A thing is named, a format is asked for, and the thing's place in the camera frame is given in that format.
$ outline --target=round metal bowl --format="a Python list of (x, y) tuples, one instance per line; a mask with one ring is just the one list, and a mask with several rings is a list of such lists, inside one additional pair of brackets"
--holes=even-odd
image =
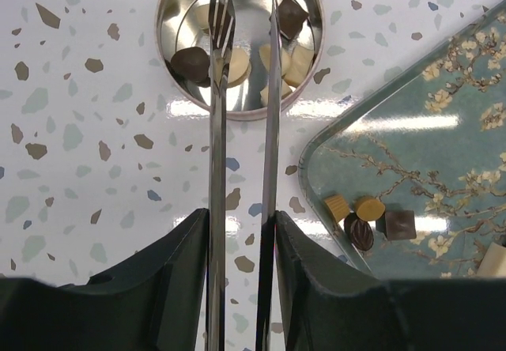
[[(323, 49), (325, 21), (320, 0), (295, 0), (309, 13), (299, 35), (292, 41), (283, 39), (283, 48), (289, 51), (299, 44), (315, 51), (315, 58), (308, 75), (300, 86), (281, 102), (286, 109), (300, 95), (318, 66)], [(160, 0), (157, 7), (156, 35), (159, 56), (167, 61), (180, 49), (201, 47), (209, 54), (209, 35), (197, 23), (194, 8), (209, 4), (210, 0)], [(259, 48), (270, 42), (271, 0), (233, 0), (236, 11), (234, 46), (242, 47), (250, 56), (251, 72), (237, 86), (227, 89), (227, 118), (232, 120), (256, 120), (265, 118), (267, 109), (260, 100), (260, 91), (268, 82), (268, 72), (263, 67)], [(167, 69), (169, 75), (188, 100), (209, 110), (210, 88), (199, 87), (189, 81), (181, 81)]]

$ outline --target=green tray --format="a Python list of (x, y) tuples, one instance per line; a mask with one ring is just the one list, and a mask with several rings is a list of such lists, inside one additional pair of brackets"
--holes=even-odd
[[(379, 278), (475, 274), (506, 232), (506, 1), (316, 135), (300, 158), (310, 206), (350, 263)], [(411, 209), (415, 240), (359, 252), (323, 200)]]

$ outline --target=speckled tabletop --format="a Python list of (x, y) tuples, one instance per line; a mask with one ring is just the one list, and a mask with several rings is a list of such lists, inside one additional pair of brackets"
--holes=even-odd
[[(282, 117), (279, 209), (339, 255), (302, 199), (301, 150), (342, 98), (379, 88), (499, 1), (323, 0), (323, 71)], [(156, 4), (0, 0), (0, 273), (84, 284), (207, 205), (208, 116), (157, 57)], [(230, 350), (254, 348), (264, 137), (265, 121), (228, 124)]]

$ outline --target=bowl rim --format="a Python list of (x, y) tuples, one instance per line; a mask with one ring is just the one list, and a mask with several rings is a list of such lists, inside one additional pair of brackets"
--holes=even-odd
[[(155, 9), (155, 21), (154, 21), (154, 32), (155, 32), (155, 40), (156, 40), (156, 49), (157, 49), (157, 55), (158, 58), (162, 61), (162, 65), (165, 64), (165, 58), (161, 50), (161, 35), (158, 28), (158, 20), (159, 20), (159, 12), (161, 7), (162, 0), (157, 0), (157, 6)], [(311, 66), (311, 68), (308, 71), (308, 74), (304, 78), (304, 80), (300, 83), (300, 85), (293, 90), (286, 98), (281, 100), (281, 112), (286, 110), (289, 106), (291, 106), (297, 98), (299, 98), (300, 94), (304, 90), (304, 88), (309, 84), (309, 81), (313, 78), (316, 72), (316, 68), (319, 65), (319, 62), (321, 61), (322, 54), (323, 54), (323, 48), (325, 44), (325, 40), (327, 37), (327, 22), (325, 17), (325, 9), (323, 7), (323, 1), (322, 0), (316, 0), (316, 4), (318, 6), (318, 10), (320, 12), (321, 20), (322, 20), (322, 38), (320, 40), (319, 50), (316, 53), (315, 60)], [(196, 104), (200, 108), (206, 110), (207, 112), (210, 111), (210, 106), (203, 103), (200, 100), (197, 100), (194, 98), (189, 92), (187, 92), (183, 87), (181, 87), (175, 78), (172, 76), (168, 68), (163, 68), (164, 72), (169, 76), (170, 81), (172, 84), (183, 94), (183, 96), (188, 99), (191, 103)], [(260, 120), (265, 119), (267, 117), (267, 107), (264, 108), (257, 108), (255, 110), (249, 110), (249, 111), (227, 111), (227, 119), (236, 120), (236, 121), (252, 121), (252, 120)]]

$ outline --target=tongs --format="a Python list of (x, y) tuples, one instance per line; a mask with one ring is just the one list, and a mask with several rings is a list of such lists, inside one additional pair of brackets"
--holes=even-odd
[(232, 0), (210, 0), (210, 237), (207, 250), (206, 350), (225, 350), (225, 158), (228, 68), (236, 30)]
[(274, 272), (276, 192), (278, 188), (278, 147), (281, 111), (281, 37), (278, 0), (272, 0), (270, 15), (270, 72), (267, 104), (266, 152), (263, 165), (262, 230), (260, 235), (259, 294), (255, 351), (270, 349), (270, 303)]

